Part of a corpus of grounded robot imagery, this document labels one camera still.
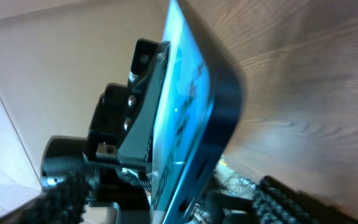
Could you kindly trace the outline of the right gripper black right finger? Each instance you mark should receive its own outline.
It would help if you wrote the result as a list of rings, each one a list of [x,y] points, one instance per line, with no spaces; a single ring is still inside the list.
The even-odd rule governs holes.
[[[260,180],[252,201],[260,223],[358,224],[358,220],[332,205],[293,190],[268,175]]]

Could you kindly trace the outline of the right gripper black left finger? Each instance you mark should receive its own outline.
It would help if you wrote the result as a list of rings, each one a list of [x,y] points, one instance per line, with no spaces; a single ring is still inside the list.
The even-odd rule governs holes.
[[[88,182],[69,175],[63,182],[0,218],[0,224],[79,224],[83,222]]]

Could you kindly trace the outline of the blue Galaxy smartphone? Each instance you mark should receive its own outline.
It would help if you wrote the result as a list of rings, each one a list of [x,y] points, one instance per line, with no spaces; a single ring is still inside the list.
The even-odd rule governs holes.
[[[241,116],[241,74],[187,1],[171,1],[153,131],[152,223],[186,223]]]

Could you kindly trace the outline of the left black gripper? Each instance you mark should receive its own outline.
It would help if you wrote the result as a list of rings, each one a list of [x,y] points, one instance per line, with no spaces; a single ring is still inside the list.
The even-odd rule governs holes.
[[[152,135],[167,69],[167,44],[139,39],[126,85],[99,97],[86,138],[52,136],[41,166],[44,191],[77,173],[90,187],[85,202],[106,207],[107,223],[149,223]]]

